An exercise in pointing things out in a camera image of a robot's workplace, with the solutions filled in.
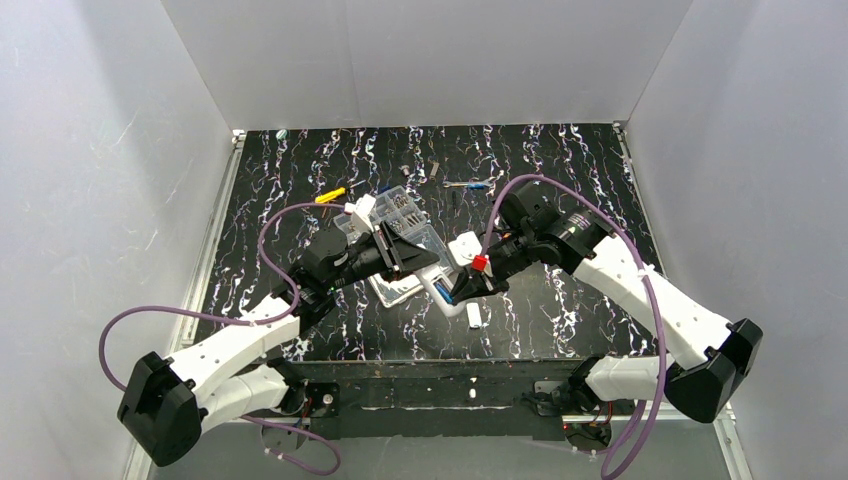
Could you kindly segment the blue battery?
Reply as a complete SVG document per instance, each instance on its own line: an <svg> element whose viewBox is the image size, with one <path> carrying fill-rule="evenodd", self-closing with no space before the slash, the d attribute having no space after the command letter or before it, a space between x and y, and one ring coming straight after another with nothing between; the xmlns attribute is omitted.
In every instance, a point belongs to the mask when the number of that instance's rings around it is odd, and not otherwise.
<svg viewBox="0 0 848 480"><path fill-rule="evenodd" d="M453 300L453 297L451 295L450 288L446 284L444 284L443 282L437 282L435 284L435 287L436 287L436 290L439 292L440 296L444 299L444 301L448 305L454 304L454 300Z"/></svg>

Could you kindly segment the white remote control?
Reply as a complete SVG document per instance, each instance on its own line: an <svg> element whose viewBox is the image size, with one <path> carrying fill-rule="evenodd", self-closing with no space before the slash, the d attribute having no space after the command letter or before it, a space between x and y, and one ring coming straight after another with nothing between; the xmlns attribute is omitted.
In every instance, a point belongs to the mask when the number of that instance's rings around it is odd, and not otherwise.
<svg viewBox="0 0 848 480"><path fill-rule="evenodd" d="M465 311L465 303L453 304L451 288L453 284L445 270L438 264L417 270L415 276L431 296L436 307L447 317L456 317Z"/></svg>

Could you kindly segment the white battery cover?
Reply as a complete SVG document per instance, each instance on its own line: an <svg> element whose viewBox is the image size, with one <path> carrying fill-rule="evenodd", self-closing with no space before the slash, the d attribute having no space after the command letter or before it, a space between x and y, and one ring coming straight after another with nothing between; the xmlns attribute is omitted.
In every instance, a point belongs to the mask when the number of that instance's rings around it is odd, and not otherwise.
<svg viewBox="0 0 848 480"><path fill-rule="evenodd" d="M482 315L478 303L468 303L466 305L466 315L470 329L479 329L482 327Z"/></svg>

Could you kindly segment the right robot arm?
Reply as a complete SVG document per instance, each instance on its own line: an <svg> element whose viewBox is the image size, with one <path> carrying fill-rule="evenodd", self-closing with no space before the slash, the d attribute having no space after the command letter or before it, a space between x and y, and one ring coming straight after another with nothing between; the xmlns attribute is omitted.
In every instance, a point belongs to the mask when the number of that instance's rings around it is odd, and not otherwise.
<svg viewBox="0 0 848 480"><path fill-rule="evenodd" d="M483 240L452 287L452 303L505 292L509 278L536 262L558 267L650 330L658 349L647 357L587 358L552 393L553 404L589 411L618 400L660 399L694 421L714 421L749 374L762 329L689 298L588 201L559 211L541 192L546 180L521 175L498 195Z"/></svg>

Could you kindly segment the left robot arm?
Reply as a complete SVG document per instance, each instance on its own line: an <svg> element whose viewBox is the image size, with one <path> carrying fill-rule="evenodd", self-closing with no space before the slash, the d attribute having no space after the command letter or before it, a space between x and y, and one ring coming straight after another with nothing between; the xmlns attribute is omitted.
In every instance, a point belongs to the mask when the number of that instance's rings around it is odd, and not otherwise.
<svg viewBox="0 0 848 480"><path fill-rule="evenodd" d="M317 325L336 305L335 293L380 276L402 280L438 264L438 253L406 239L387 222L355 242L332 226L321 231L287 271L283 286L245 319L167 357L139 359L123 390L117 418L159 467L184 457L201 435L258 410L313 407L307 380L272 360L247 367L270 349Z"/></svg>

